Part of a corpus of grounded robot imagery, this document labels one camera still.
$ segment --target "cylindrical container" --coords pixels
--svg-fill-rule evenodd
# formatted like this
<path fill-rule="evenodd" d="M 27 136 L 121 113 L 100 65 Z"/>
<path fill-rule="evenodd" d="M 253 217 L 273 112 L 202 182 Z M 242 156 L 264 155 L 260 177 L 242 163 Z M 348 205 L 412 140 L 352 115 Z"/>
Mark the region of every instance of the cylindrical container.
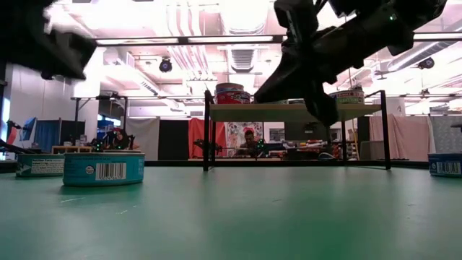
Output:
<path fill-rule="evenodd" d="M 62 176 L 63 173 L 63 155 L 17 155 L 16 176 L 18 177 L 51 177 Z"/>
<path fill-rule="evenodd" d="M 143 181 L 142 153 L 66 153 L 64 157 L 66 186 L 115 186 Z"/>
<path fill-rule="evenodd" d="M 337 104 L 364 104 L 364 91 L 345 90 L 329 94 Z"/>
<path fill-rule="evenodd" d="M 215 95 L 226 91 L 244 91 L 244 86 L 236 83 L 220 83 L 215 87 Z"/>
<path fill-rule="evenodd" d="M 243 91 L 226 91 L 217 94 L 217 104 L 250 104 L 250 94 Z"/>

